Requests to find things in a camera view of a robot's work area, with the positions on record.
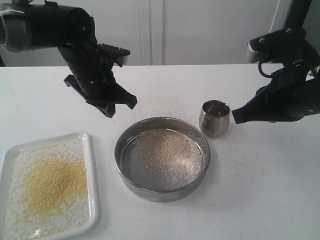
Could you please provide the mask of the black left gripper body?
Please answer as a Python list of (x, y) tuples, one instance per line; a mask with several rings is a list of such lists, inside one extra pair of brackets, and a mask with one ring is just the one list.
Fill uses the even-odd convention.
[(91, 105), (115, 104), (118, 84), (112, 72), (118, 63), (118, 48), (108, 44), (78, 42), (64, 44), (58, 51), (74, 80), (68, 84)]

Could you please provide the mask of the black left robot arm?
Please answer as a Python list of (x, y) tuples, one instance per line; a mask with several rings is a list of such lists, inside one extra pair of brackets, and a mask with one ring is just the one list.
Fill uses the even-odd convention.
[[(320, 56), (301, 27), (284, 28), (248, 42), (250, 63), (278, 61), (283, 68), (243, 107), (232, 111), (237, 124), (295, 122), (320, 112)], [(98, 43), (94, 19), (82, 8), (53, 1), (13, 0), (0, 6), (0, 44), (10, 52), (57, 48), (71, 74), (65, 84), (111, 118), (116, 105), (133, 109), (137, 98), (121, 87), (113, 65), (122, 67), (130, 51)]]

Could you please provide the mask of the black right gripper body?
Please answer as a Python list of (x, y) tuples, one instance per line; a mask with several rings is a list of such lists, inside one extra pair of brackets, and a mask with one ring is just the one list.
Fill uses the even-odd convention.
[(306, 60), (271, 74), (271, 82), (257, 91), (258, 120), (296, 122), (320, 113), (320, 75)]

